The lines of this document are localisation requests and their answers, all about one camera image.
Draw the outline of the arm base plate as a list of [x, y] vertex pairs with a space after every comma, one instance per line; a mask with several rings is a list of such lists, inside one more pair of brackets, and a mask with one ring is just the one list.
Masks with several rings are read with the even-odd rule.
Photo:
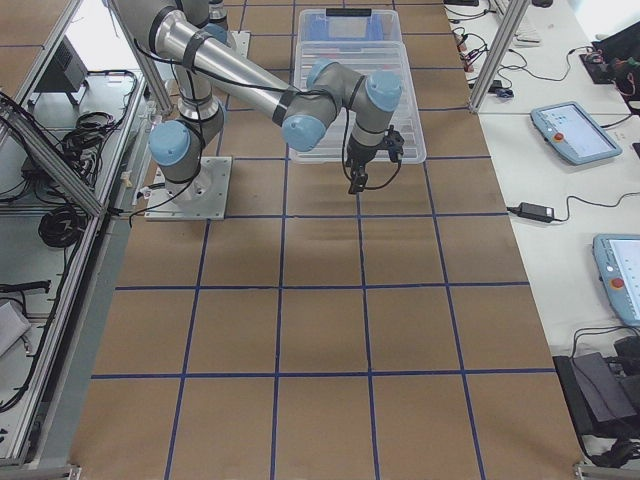
[[199, 175], [181, 193], [171, 182], [154, 189], [144, 218], [148, 221], [199, 221], [225, 218], [231, 157], [203, 157]]
[[229, 47], [232, 48], [236, 53], [241, 55], [243, 58], [248, 57], [250, 39], [251, 39], [251, 33], [249, 31], [229, 30], [227, 32], [227, 40], [228, 40]]

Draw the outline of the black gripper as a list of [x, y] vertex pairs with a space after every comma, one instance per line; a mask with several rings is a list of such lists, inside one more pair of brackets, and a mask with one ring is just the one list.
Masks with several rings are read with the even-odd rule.
[[378, 145], [364, 145], [355, 137], [350, 137], [347, 142], [347, 174], [350, 180], [348, 193], [355, 195], [366, 190], [368, 173], [366, 165], [375, 158]]

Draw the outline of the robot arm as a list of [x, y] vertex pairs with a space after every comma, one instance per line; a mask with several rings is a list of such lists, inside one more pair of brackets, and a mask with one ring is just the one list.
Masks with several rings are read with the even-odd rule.
[[220, 1], [116, 1], [114, 8], [139, 51], [174, 66], [182, 89], [182, 111], [208, 119], [216, 105], [213, 88], [262, 111], [298, 152], [313, 149], [339, 113], [355, 119], [345, 131], [342, 168], [352, 194], [369, 189], [366, 166], [387, 152], [402, 164], [404, 140], [391, 123], [402, 93], [389, 71], [363, 75], [339, 62], [320, 59], [305, 90], [299, 90], [244, 58], [228, 44], [227, 15]]
[[232, 47], [233, 35], [229, 31], [228, 12], [223, 0], [208, 1], [208, 23], [204, 29], [219, 42]]

